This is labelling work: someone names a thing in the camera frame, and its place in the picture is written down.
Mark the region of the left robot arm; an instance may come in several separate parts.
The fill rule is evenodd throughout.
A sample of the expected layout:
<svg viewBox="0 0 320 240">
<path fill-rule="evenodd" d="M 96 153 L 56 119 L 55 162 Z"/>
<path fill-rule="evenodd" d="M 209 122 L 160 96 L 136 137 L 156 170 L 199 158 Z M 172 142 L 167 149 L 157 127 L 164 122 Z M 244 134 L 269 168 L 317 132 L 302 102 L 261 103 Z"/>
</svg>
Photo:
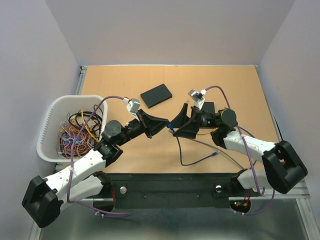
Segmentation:
<svg viewBox="0 0 320 240">
<path fill-rule="evenodd" d="M 85 156 L 55 174 L 32 178 L 21 205 L 39 228 L 45 228 L 68 204 L 79 204 L 97 194 L 108 196 L 111 184 L 102 170 L 121 156 L 120 146 L 142 134 L 150 139 L 168 124 L 168 119 L 149 115 L 142 109 L 126 126 L 117 120 L 107 122 L 101 140 Z"/>
</svg>

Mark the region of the black network switch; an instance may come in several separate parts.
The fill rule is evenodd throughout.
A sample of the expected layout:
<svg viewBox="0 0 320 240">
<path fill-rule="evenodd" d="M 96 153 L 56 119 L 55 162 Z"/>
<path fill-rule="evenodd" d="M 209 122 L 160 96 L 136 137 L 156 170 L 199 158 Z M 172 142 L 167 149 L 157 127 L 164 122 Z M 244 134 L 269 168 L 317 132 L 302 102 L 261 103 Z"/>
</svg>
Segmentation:
<svg viewBox="0 0 320 240">
<path fill-rule="evenodd" d="M 215 113 L 215 104 L 214 102 L 207 102 L 205 101 L 202 105 L 201 111 L 203 112 L 209 112 L 209 113 Z"/>
<path fill-rule="evenodd" d="M 173 97 L 170 90 L 163 83 L 150 90 L 147 90 L 140 94 L 141 99 L 145 105 L 150 109 L 170 98 Z"/>
</svg>

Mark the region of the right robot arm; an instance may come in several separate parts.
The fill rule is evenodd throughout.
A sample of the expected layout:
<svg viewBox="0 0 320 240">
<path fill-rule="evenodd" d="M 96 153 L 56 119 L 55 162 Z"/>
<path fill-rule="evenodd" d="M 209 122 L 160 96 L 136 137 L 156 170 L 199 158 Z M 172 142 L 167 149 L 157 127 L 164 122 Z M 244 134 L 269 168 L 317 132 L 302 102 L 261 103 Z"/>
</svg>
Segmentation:
<svg viewBox="0 0 320 240">
<path fill-rule="evenodd" d="M 216 146 L 247 155 L 263 164 L 262 169 L 245 169 L 230 182 L 231 192 L 242 195 L 252 188 L 273 188 L 281 194 L 287 194 L 302 179 L 308 170 L 293 146 L 285 140 L 278 143 L 263 141 L 241 134 L 236 113 L 224 108 L 216 113 L 191 107 L 191 116 L 187 116 L 188 104 L 184 103 L 179 114 L 170 122 L 173 136 L 195 139 L 201 128 L 212 129 L 211 138 Z"/>
</svg>

